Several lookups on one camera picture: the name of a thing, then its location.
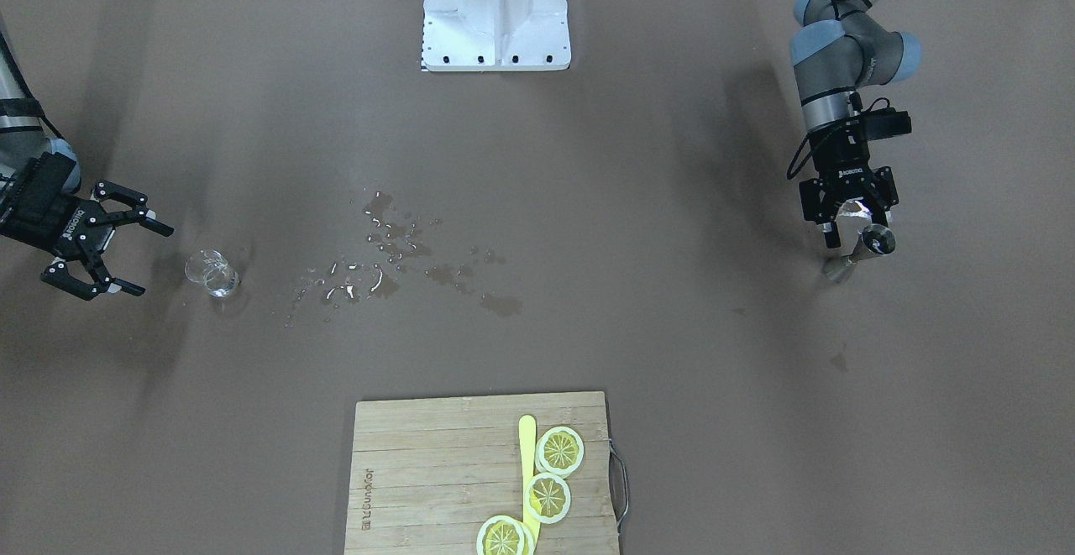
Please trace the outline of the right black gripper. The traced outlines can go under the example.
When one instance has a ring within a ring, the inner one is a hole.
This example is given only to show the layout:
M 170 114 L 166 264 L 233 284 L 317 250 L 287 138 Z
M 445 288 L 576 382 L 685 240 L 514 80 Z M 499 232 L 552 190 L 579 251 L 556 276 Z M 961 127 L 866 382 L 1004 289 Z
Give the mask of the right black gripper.
M 108 270 L 103 278 L 89 270 L 80 278 L 74 268 L 100 264 L 108 240 L 120 226 L 135 223 L 164 238 L 176 230 L 156 218 L 148 196 L 114 181 L 98 181 L 92 199 L 66 191 L 66 181 L 74 172 L 76 162 L 64 154 L 43 153 L 20 170 L 3 174 L 3 236 L 59 257 L 39 276 L 57 290 L 80 300 L 119 291 L 142 297 L 145 287 L 114 278 Z M 110 212 L 105 202 L 124 209 Z

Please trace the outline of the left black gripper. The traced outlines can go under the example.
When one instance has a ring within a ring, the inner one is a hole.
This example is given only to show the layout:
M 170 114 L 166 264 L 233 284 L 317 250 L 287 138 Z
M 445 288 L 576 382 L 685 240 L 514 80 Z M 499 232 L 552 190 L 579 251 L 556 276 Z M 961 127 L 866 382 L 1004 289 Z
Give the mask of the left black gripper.
M 886 227 L 892 220 L 891 207 L 899 203 L 892 169 L 870 167 L 871 141 L 863 137 L 859 115 L 825 125 L 804 139 L 817 177 L 799 183 L 802 214 L 822 225 L 827 250 L 842 246 L 836 215 L 845 202 L 860 200 L 873 223 Z

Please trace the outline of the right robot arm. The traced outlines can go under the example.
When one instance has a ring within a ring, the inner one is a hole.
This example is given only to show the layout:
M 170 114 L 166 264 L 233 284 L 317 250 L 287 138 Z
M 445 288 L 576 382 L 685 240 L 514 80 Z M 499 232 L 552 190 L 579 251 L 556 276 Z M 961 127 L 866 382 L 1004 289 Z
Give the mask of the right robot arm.
M 139 225 L 162 237 L 174 229 L 159 222 L 141 191 L 100 180 L 78 196 L 81 166 L 31 92 L 8 39 L 1 39 L 1 233 L 51 254 L 42 282 L 82 300 L 143 286 L 108 270 L 103 255 L 120 226 Z

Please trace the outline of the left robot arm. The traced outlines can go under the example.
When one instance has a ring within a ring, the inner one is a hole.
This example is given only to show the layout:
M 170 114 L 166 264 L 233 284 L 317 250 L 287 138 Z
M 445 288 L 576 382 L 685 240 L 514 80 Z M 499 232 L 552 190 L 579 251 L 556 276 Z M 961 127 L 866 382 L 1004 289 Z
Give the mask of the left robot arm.
M 813 165 L 816 176 L 799 184 L 801 207 L 829 250 L 842 244 L 836 218 L 845 203 L 862 203 L 873 222 L 887 225 L 899 201 L 891 169 L 871 168 L 870 143 L 909 134 L 911 115 L 864 106 L 860 89 L 911 79 L 922 49 L 916 35 L 872 19 L 868 12 L 878 1 L 796 0 L 801 28 L 789 48 L 806 134 L 786 176 Z

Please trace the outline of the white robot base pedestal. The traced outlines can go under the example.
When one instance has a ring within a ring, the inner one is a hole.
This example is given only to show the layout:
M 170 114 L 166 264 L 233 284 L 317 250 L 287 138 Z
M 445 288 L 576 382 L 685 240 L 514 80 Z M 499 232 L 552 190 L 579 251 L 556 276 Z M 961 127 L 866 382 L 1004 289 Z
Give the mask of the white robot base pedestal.
M 422 0 L 425 71 L 564 71 L 570 65 L 568 0 Z

